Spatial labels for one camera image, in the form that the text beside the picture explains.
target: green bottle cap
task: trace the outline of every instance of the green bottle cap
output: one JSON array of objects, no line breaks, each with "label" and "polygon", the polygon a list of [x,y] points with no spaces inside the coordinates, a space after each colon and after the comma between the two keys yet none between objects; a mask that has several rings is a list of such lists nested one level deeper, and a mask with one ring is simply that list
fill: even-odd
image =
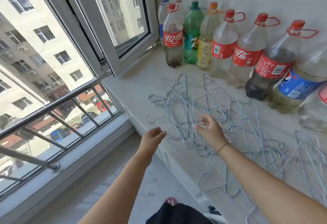
[{"label": "green bottle cap", "polygon": [[199,9],[198,5],[199,5],[198,1],[192,1],[191,10],[198,10]]}]

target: left hand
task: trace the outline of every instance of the left hand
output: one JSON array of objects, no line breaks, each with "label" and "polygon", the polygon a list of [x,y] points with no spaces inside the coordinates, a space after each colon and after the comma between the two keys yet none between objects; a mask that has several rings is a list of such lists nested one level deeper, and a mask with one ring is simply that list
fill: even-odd
[{"label": "left hand", "polygon": [[156,152],[158,145],[162,139],[166,137],[167,132],[162,131],[160,127],[155,127],[147,131],[141,140],[140,147],[136,152],[136,155],[142,156],[145,159],[149,159],[151,162],[153,154]]}]

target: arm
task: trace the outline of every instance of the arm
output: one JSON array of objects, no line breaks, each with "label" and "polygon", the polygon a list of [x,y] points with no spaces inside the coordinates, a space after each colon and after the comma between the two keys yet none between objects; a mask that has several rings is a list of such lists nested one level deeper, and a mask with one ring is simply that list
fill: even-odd
[{"label": "arm", "polygon": [[326,223],[327,209],[323,205],[273,176],[230,144],[226,145],[224,133],[212,116],[202,115],[201,124],[207,129],[196,125],[196,131],[218,152],[269,223]]},{"label": "arm", "polygon": [[145,133],[140,147],[110,188],[80,221],[80,224],[127,224],[145,169],[167,132],[156,127]]}]

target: yellow bottle label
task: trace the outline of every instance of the yellow bottle label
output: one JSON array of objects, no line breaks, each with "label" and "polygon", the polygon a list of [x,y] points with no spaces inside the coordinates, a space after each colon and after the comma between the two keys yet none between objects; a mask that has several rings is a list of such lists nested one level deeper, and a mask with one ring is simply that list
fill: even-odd
[{"label": "yellow bottle label", "polygon": [[208,67],[211,62],[210,57],[211,51],[211,42],[204,42],[199,40],[198,44],[198,56],[197,56],[197,65],[199,67]]}]

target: green plastic bottle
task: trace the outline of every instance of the green plastic bottle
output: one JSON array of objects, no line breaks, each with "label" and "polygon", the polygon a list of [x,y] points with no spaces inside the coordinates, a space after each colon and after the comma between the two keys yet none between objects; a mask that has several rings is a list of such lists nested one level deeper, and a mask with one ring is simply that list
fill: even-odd
[{"label": "green plastic bottle", "polygon": [[202,20],[203,14],[198,7],[198,1],[193,1],[191,10],[187,13],[184,20],[185,41],[183,58],[186,63],[195,64],[197,62],[198,42]]}]

